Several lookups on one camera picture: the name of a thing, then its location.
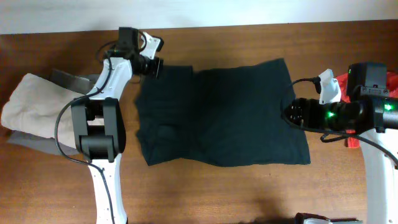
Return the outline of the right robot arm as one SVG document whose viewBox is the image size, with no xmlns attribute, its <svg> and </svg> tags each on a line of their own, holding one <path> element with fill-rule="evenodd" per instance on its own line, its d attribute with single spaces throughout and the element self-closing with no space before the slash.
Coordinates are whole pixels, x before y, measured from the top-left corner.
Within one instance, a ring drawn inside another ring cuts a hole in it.
<svg viewBox="0 0 398 224">
<path fill-rule="evenodd" d="M 361 62 L 348 67 L 342 90 L 328 69 L 309 78 L 319 99 L 280 101 L 291 127 L 320 133 L 321 142 L 356 139 L 366 169 L 367 222 L 397 223 L 397 98 L 389 94 L 387 67 Z"/>
</svg>

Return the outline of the black t-shirt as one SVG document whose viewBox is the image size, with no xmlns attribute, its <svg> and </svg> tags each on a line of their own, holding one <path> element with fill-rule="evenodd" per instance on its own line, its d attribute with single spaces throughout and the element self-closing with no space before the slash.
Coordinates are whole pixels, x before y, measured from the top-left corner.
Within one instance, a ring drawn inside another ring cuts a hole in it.
<svg viewBox="0 0 398 224">
<path fill-rule="evenodd" d="M 137 138 L 150 166 L 191 159 L 219 167 L 307 165 L 303 131 L 281 117 L 295 97 L 283 59 L 194 72 L 166 66 L 144 80 L 136 99 Z"/>
</svg>

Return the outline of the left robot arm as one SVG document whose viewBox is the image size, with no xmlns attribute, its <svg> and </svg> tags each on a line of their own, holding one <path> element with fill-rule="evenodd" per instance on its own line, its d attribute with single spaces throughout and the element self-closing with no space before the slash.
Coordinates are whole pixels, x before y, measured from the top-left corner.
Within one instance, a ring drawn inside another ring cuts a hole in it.
<svg viewBox="0 0 398 224">
<path fill-rule="evenodd" d="M 156 54 L 164 41 L 131 27 L 102 47 L 103 69 L 94 87 L 71 104 L 76 148 L 83 154 L 93 180 L 97 223 L 127 224 L 120 166 L 126 130 L 119 105 L 134 75 L 157 78 L 163 61 Z"/>
</svg>

